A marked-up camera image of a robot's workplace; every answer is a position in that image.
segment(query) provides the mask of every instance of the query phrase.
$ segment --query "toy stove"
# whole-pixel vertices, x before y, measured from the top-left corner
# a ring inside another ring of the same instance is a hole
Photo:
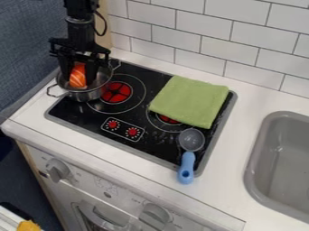
[[[46,117],[104,143],[176,170],[181,164],[183,154],[177,137],[181,131],[191,126],[147,109],[171,77],[162,72],[122,62],[104,87],[100,99],[79,103],[65,97],[49,109]],[[197,128],[205,135],[206,142],[204,147],[195,153],[195,175],[199,175],[206,166],[236,98],[235,93],[229,92],[211,129]]]

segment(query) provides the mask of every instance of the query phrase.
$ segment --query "gray sink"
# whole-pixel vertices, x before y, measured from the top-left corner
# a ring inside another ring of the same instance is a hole
[[[291,112],[268,115],[244,181],[262,205],[309,223],[309,117]]]

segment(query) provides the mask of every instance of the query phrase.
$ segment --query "orange toy food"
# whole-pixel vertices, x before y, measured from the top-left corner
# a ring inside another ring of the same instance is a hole
[[[70,73],[70,86],[73,88],[85,88],[85,64],[76,64]]]
[[[17,227],[17,231],[41,231],[40,227],[34,224],[31,220],[22,221]]]

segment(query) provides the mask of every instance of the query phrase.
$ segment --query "green cloth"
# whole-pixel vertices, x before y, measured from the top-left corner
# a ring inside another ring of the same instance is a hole
[[[172,77],[149,110],[181,123],[210,129],[229,89],[179,76]]]

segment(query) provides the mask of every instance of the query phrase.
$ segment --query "white tile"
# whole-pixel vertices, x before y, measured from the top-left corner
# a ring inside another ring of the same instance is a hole
[[[309,97],[309,80],[298,77],[286,76],[281,87],[281,91],[298,95],[300,97]]]
[[[309,6],[309,0],[267,0],[271,3],[295,5],[307,8]]]
[[[108,13],[116,16],[127,17],[126,0],[108,0]]]
[[[309,58],[309,36],[301,34],[296,45],[295,54]]]
[[[228,40],[231,21],[179,11],[177,13],[177,29]]]
[[[132,52],[159,60],[173,62],[173,48],[152,42],[132,39]]]
[[[268,26],[293,32],[309,33],[309,11],[285,5],[273,5],[268,19]]]
[[[188,51],[200,50],[201,36],[153,26],[153,41]]]
[[[258,48],[203,37],[201,41],[201,53],[253,65],[258,55]]]
[[[146,3],[146,4],[150,4],[150,0],[134,0],[136,2],[141,2],[141,3]]]
[[[257,66],[309,79],[309,59],[306,58],[262,49]]]
[[[269,3],[248,0],[207,0],[205,13],[246,23],[265,24]]]
[[[225,76],[243,82],[278,90],[284,74],[228,61]]]
[[[111,35],[113,47],[117,47],[119,49],[126,50],[126,51],[131,50],[129,37],[125,35],[113,33],[113,32],[110,35]]]
[[[297,33],[235,22],[231,39],[234,42],[292,53]]]
[[[225,60],[219,60],[205,55],[177,49],[175,63],[222,76]]]
[[[151,26],[149,24],[115,16],[109,16],[108,19],[111,32],[118,32],[144,40],[151,40]]]
[[[175,27],[175,10],[128,1],[129,18],[137,21]]]
[[[204,8],[204,0],[153,0],[152,4],[196,13],[203,13]]]

